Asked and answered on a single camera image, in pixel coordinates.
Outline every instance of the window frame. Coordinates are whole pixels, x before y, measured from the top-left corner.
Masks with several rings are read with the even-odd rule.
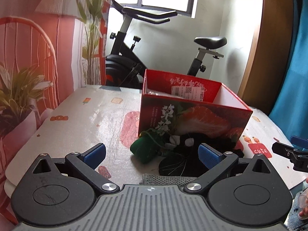
[[[192,14],[193,14],[194,1],[195,0],[188,0],[186,11],[171,9],[171,8],[164,8],[164,7],[157,7],[157,6],[143,5],[142,0],[138,0],[137,3],[121,3],[121,5],[127,6],[127,7],[132,7],[132,8],[138,8],[138,9],[151,9],[151,10],[158,10],[158,11],[164,11],[164,12],[175,10],[176,12],[178,12],[178,14],[191,17]]]

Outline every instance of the lampshade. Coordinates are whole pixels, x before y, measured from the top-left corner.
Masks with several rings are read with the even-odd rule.
[[[35,11],[80,17],[76,0],[41,0]]]

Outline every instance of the white wall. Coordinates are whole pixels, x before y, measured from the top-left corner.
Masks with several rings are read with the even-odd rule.
[[[225,55],[214,64],[211,80],[223,82],[238,92],[256,26],[261,22],[263,0],[225,0],[220,36],[228,40],[219,49]]]
[[[188,69],[197,56],[198,44],[195,37],[218,36],[224,11],[224,0],[198,0],[195,18],[178,15],[171,21],[161,25],[149,24],[133,19],[127,32],[125,43],[131,46],[133,36],[141,41],[136,44],[134,52],[150,69],[187,74]],[[114,8],[110,9],[108,19],[106,54],[109,54],[113,40],[111,32],[118,32],[123,22],[122,15]],[[209,78],[214,59],[205,55],[203,64],[207,67],[198,76]]]

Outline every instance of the gray ribbed plate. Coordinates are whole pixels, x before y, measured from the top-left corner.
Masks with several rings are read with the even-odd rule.
[[[125,185],[122,191],[101,196],[88,214],[73,223],[37,228],[20,224],[14,231],[286,231],[282,224],[242,228],[216,217],[198,195],[176,185]]]

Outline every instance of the curtain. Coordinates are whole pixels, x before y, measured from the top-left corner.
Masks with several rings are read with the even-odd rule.
[[[0,213],[12,223],[3,189],[10,161],[74,90],[105,84],[110,3],[0,0]]]
[[[270,113],[286,137],[308,139],[308,0],[303,0],[291,63]]]

